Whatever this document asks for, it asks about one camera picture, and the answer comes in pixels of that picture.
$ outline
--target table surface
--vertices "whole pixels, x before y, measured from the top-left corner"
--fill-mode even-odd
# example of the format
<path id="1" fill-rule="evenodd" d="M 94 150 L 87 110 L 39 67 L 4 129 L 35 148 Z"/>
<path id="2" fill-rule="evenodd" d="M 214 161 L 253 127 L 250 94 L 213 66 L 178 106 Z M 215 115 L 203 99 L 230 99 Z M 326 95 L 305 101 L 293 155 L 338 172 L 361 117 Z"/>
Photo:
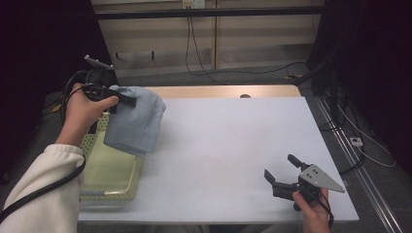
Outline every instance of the table surface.
<path id="1" fill-rule="evenodd" d="M 149 89 L 162 96 L 167 109 L 156 151 L 145 157 L 135 200 L 119 207 L 82 208 L 79 221 L 301 221 L 293 202 L 273 197 L 263 176 L 267 169 L 278 182 L 297 182 L 299 170 L 287 160 L 289 153 L 318 165 L 343 186 L 306 100 L 295 86 Z M 242 94 L 252 98 L 238 98 Z M 331 191 L 329 199 L 335 221 L 359 219 L 347 192 Z"/>

